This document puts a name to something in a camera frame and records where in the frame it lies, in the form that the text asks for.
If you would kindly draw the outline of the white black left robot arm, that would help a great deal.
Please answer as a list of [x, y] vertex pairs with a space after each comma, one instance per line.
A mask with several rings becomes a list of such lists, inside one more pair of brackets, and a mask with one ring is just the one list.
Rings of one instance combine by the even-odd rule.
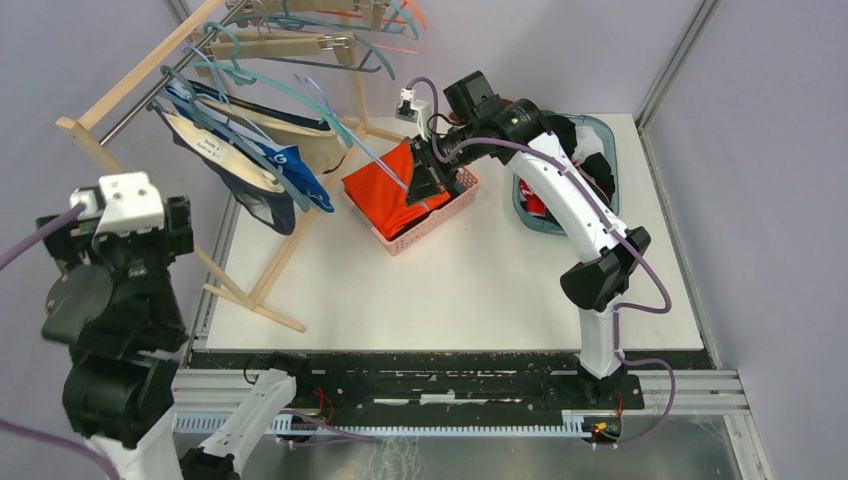
[[193, 249], [187, 197], [160, 202], [164, 223], [103, 233], [104, 213], [38, 218], [61, 275], [46, 298], [43, 339], [67, 346], [62, 404], [72, 429], [116, 479], [238, 479], [273, 419], [313, 397], [306, 358], [275, 352], [248, 396], [199, 446], [178, 454], [172, 384], [186, 327], [169, 267]]

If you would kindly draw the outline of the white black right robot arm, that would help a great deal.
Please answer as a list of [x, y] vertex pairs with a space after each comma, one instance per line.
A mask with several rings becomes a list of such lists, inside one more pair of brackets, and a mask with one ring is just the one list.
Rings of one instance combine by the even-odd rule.
[[532, 101], [506, 102], [475, 71], [445, 89], [458, 122], [438, 135], [438, 103], [419, 100], [416, 83], [411, 80], [402, 90], [396, 109], [397, 118], [419, 129], [410, 142], [414, 170], [407, 204], [445, 192], [460, 169], [484, 157], [498, 159], [531, 188], [579, 258], [560, 278], [579, 313], [578, 396], [591, 408], [606, 406], [626, 376], [613, 316], [650, 245], [649, 233], [628, 228], [598, 196], [567, 156], [551, 117]]

